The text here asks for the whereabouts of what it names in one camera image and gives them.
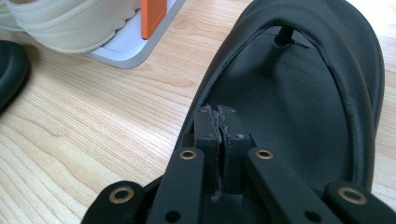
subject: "wooden floor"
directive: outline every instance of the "wooden floor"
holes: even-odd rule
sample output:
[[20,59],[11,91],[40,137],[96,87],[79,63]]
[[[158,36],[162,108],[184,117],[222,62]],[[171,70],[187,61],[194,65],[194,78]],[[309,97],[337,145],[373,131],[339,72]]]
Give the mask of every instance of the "wooden floor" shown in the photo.
[[[42,47],[26,34],[32,73],[0,117],[0,223],[79,223],[111,183],[160,176],[191,99],[250,0],[187,0],[140,66],[120,70]],[[374,194],[396,209],[396,3],[353,0],[386,67]]]

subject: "wooden table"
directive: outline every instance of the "wooden table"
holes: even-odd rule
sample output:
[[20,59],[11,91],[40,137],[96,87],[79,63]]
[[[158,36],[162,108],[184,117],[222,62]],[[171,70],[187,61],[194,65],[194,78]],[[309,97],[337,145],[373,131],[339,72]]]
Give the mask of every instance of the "wooden table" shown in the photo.
[[[111,183],[160,176],[200,81],[250,0],[188,0],[130,70],[46,49],[26,34],[27,85],[0,117],[0,223],[79,223]],[[354,0],[382,46],[386,89],[374,194],[396,209],[396,5]]]

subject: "metal grommet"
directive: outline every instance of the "metal grommet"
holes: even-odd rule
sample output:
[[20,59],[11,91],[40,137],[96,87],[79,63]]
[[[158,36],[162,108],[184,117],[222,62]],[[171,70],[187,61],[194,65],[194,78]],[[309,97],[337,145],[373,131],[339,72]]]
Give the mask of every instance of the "metal grommet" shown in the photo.
[[192,151],[192,150],[184,150],[182,152],[180,152],[180,158],[183,160],[192,160],[195,157],[197,157],[197,153]]
[[[123,192],[123,191],[126,192],[126,196],[123,196],[123,195],[122,195],[122,197],[117,196],[118,193]],[[131,200],[132,197],[134,197],[134,190],[129,186],[122,186],[122,187],[118,187],[118,188],[114,189],[110,193],[110,196],[108,196],[108,199],[112,203],[126,203],[129,200]]]
[[274,157],[274,154],[272,154],[272,152],[268,151],[268,150],[257,150],[256,152],[256,156],[258,156],[260,159],[263,160],[270,160]]
[[358,204],[358,205],[363,205],[367,204],[367,199],[364,194],[362,194],[360,191],[349,188],[349,187],[342,187],[339,190],[337,190],[338,194],[343,198],[344,200]]

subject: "orange block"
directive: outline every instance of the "orange block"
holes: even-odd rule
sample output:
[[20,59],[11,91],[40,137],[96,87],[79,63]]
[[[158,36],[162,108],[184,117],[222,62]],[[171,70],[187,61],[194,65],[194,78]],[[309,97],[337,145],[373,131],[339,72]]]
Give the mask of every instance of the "orange block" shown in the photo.
[[166,15],[167,0],[141,0],[142,38],[149,39]]

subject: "beige shoe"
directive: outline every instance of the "beige shoe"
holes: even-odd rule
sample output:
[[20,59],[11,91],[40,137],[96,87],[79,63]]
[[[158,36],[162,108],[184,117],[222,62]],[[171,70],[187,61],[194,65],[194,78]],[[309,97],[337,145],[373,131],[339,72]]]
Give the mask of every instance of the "beige shoe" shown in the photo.
[[18,25],[64,53],[96,49],[125,25],[140,0],[5,0]]
[[3,0],[0,0],[0,30],[23,31]]

